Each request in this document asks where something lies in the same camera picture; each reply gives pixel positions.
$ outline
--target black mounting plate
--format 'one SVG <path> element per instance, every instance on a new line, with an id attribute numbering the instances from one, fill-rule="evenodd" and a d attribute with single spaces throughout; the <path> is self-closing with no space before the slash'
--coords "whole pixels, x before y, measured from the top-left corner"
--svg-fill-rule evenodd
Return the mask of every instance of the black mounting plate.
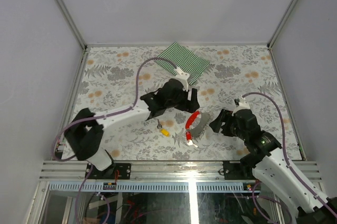
<path id="1" fill-rule="evenodd" d="M 118 174 L 118 180 L 129 180 L 131 176 L 131 163 L 115 163 L 114 172 L 110 176 L 106 176 L 104 172 L 96 169 L 96 167 L 93 168 L 93 171 L 91 172 L 88 179 L 104 179 L 104 180 L 115 180 L 116 171 L 119 171 Z M 88 174 L 88 170 L 90 170 L 90 165 L 87 165 L 87 169 L 85 172 L 85 175 Z"/>
<path id="2" fill-rule="evenodd" d="M 244 170 L 239 162 L 223 161 L 225 180 L 255 180 L 252 169 Z"/>

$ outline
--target floral pattern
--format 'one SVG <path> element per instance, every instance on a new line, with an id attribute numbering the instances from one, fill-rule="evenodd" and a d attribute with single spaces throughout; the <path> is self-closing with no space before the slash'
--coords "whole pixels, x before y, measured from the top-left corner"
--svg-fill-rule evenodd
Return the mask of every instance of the floral pattern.
<path id="1" fill-rule="evenodd" d="M 200 110 L 214 120 L 222 108 L 235 108 L 234 99 L 247 92 L 262 92 L 280 106 L 286 129 L 288 155 L 301 159 L 299 147 L 287 114 L 266 46 L 189 46 L 191 51 L 209 60 L 210 65 L 193 86 L 198 89 Z M 78 89 L 73 117 L 83 108 L 104 111 L 131 104 L 135 97 L 135 74 L 144 60 L 158 56 L 166 47 L 93 47 Z M 162 87 L 173 75 L 149 62 L 139 77 L 143 95 Z M 261 96 L 247 97 L 261 128 L 281 139 L 280 119 L 273 104 Z M 199 147 L 188 146 L 185 137 L 187 112 L 167 109 L 148 121 L 106 130 L 101 146 L 116 160 L 238 160 L 248 154 L 243 141 L 213 133 L 209 126 L 194 140 Z M 157 129 L 157 119 L 171 135 Z M 65 146 L 63 158 L 71 156 Z"/>

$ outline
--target yellow key tag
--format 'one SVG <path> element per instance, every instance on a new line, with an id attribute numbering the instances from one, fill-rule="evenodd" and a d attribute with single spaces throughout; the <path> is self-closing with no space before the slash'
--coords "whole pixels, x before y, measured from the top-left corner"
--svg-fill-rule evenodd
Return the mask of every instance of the yellow key tag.
<path id="1" fill-rule="evenodd" d="M 167 132 L 165 129 L 161 129 L 160 132 L 165 135 L 166 137 L 169 137 L 170 136 L 170 133 Z"/>

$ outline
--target green striped cloth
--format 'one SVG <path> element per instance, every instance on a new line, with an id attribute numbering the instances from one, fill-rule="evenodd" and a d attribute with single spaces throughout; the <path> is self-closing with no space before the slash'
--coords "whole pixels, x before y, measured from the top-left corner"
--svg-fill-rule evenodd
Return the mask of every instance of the green striped cloth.
<path id="1" fill-rule="evenodd" d="M 188 82 L 190 85 L 193 85 L 196 82 L 210 63 L 208 60 L 196 56 L 193 52 L 176 42 L 165 49 L 158 57 L 174 62 L 177 67 L 180 67 L 184 72 L 189 73 L 190 78 Z M 156 61 L 156 63 L 171 74 L 177 74 L 170 63 L 159 60 Z"/>

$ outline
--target white wall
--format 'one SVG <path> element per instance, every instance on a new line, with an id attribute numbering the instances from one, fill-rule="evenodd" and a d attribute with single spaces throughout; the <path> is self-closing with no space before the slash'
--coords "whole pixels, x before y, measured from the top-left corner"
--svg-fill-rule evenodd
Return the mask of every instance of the white wall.
<path id="1" fill-rule="evenodd" d="M 87 43 L 267 43 L 291 0 L 64 0 Z"/>
<path id="2" fill-rule="evenodd" d="M 337 0 L 300 0 L 274 46 L 305 150 L 337 196 Z"/>
<path id="3" fill-rule="evenodd" d="M 0 222 L 22 223 L 81 49 L 54 0 L 0 0 Z"/>

